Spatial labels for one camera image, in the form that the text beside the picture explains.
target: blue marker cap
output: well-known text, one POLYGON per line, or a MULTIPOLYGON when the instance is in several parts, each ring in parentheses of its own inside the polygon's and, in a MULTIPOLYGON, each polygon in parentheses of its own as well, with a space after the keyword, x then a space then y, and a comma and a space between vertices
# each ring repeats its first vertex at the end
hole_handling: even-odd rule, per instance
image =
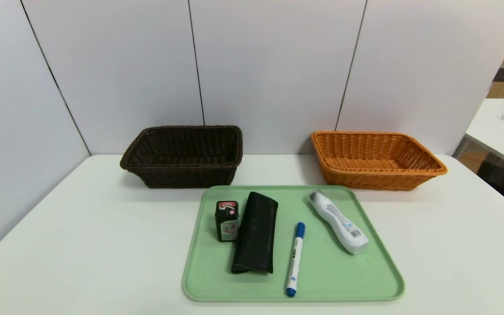
POLYGON ((296 295, 297 291, 296 289, 291 289, 290 287, 287 288, 287 295, 292 298, 294 295, 296 295))
POLYGON ((297 233, 294 237, 305 238, 306 225, 302 222, 297 223, 297 233))

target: white table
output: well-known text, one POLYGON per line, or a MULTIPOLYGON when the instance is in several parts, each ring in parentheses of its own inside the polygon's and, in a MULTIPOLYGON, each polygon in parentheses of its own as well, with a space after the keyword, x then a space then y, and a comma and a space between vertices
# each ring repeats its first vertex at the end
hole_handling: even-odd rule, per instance
POLYGON ((486 98, 466 131, 462 140, 461 154, 466 150, 467 140, 474 141, 504 160, 504 98, 486 98))
MULTIPOLYGON (((448 174, 414 191, 356 191, 406 282, 397 301, 193 302, 182 273, 204 189, 148 189, 98 155, 0 242, 0 315, 504 314, 504 198, 439 158, 448 174)), ((234 178, 320 183, 314 156, 246 155, 234 178)))

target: white wall panel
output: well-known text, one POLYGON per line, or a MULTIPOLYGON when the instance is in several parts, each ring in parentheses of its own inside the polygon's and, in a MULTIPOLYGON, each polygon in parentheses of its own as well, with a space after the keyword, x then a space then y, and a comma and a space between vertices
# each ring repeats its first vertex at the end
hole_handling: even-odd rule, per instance
POLYGON ((205 122, 244 152, 308 152, 334 130, 364 0, 190 0, 205 122))
POLYGON ((452 154, 504 58, 504 1, 369 0, 338 130, 452 154))
POLYGON ((203 124, 188 2, 24 0, 92 154, 152 126, 203 124))
POLYGON ((20 1, 1 0, 0 241, 86 157, 20 1))

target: small black bottle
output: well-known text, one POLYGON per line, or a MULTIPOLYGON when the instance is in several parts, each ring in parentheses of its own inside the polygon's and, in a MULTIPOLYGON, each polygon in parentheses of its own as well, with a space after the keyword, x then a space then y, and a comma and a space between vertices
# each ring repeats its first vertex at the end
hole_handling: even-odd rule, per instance
POLYGON ((238 235, 238 202, 218 201, 215 209, 215 225, 219 242, 234 242, 238 235))

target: blue marker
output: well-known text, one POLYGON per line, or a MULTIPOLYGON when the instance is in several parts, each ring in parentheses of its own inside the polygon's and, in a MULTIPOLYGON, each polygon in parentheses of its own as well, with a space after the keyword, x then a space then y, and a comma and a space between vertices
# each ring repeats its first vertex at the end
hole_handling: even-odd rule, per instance
POLYGON ((306 225, 297 223, 297 233, 294 236, 293 256, 290 259, 289 279, 287 280, 287 295, 294 297, 297 293, 298 265, 301 263, 302 239, 305 237, 306 225))

